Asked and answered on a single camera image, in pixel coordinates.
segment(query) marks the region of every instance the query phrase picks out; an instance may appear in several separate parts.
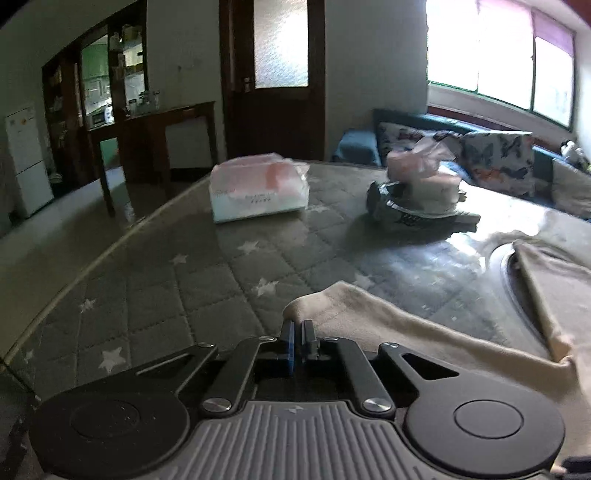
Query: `white wall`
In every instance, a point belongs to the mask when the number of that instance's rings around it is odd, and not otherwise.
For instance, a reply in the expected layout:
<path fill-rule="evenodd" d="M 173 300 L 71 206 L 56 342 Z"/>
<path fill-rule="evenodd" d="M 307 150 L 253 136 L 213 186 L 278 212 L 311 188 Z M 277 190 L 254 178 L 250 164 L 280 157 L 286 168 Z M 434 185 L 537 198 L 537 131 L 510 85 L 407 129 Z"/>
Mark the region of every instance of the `white wall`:
<path fill-rule="evenodd" d="M 580 32 L 576 41 L 577 60 L 577 110 L 574 128 L 579 144 L 591 158 L 591 29 Z"/>
<path fill-rule="evenodd" d="M 46 162 L 50 153 L 41 68 L 78 36 L 131 3 L 31 0 L 0 30 L 0 118 L 33 103 Z M 148 0 L 147 39 L 150 88 L 161 91 L 163 108 L 216 102 L 218 148 L 224 159 L 218 0 Z M 0 128 L 0 153 L 7 151 L 6 132 Z"/>
<path fill-rule="evenodd" d="M 219 0 L 148 0 L 146 28 L 150 89 L 160 90 L 162 108 L 215 101 L 217 150 L 225 160 Z M 209 164 L 209 156 L 196 154 L 195 137 L 207 138 L 204 122 L 167 129 L 175 142 L 169 146 L 173 168 Z"/>
<path fill-rule="evenodd" d="M 373 108 L 424 113 L 426 0 L 326 0 L 326 156 Z"/>

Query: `metal screw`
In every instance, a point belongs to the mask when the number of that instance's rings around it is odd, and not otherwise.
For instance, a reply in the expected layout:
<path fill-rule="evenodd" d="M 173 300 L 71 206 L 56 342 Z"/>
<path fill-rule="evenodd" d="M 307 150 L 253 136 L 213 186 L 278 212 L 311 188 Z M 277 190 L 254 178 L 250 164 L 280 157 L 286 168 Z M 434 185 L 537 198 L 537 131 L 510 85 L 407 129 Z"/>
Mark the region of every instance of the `metal screw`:
<path fill-rule="evenodd" d="M 392 403 L 384 398 L 368 398 L 363 401 L 363 407 L 374 413 L 384 413 L 392 408 Z"/>
<path fill-rule="evenodd" d="M 212 413 L 222 413 L 224 411 L 230 410 L 232 408 L 232 404 L 229 400 L 225 398 L 208 398 L 204 400 L 201 404 L 204 410 L 210 411 Z"/>

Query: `tissue box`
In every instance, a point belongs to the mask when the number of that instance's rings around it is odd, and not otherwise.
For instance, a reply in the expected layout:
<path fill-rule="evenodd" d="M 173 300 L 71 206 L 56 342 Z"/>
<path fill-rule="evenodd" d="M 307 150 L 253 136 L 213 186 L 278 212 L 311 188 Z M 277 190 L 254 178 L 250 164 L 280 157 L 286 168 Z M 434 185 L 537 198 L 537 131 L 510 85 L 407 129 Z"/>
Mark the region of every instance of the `tissue box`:
<path fill-rule="evenodd" d="M 216 165 L 209 181 L 213 221 L 306 208 L 309 168 L 277 154 L 239 157 Z"/>

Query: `window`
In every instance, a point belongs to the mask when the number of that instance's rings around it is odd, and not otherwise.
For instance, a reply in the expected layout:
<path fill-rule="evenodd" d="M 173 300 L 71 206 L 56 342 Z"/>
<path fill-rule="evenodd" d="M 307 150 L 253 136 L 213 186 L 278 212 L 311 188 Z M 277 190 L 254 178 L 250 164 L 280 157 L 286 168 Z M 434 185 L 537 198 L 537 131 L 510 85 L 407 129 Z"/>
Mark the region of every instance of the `window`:
<path fill-rule="evenodd" d="M 254 0 L 255 88 L 308 86 L 307 0 Z"/>
<path fill-rule="evenodd" d="M 428 79 L 569 127 L 574 34 L 514 0 L 427 0 Z"/>

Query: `door handle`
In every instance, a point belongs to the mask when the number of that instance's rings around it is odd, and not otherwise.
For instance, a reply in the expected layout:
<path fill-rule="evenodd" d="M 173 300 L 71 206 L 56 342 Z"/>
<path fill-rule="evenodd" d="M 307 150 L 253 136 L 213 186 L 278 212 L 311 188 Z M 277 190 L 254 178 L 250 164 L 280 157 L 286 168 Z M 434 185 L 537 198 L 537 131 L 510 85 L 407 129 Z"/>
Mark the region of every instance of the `door handle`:
<path fill-rule="evenodd" d="M 244 77 L 242 83 L 244 84 L 244 93 L 249 93 L 252 90 L 252 78 Z"/>

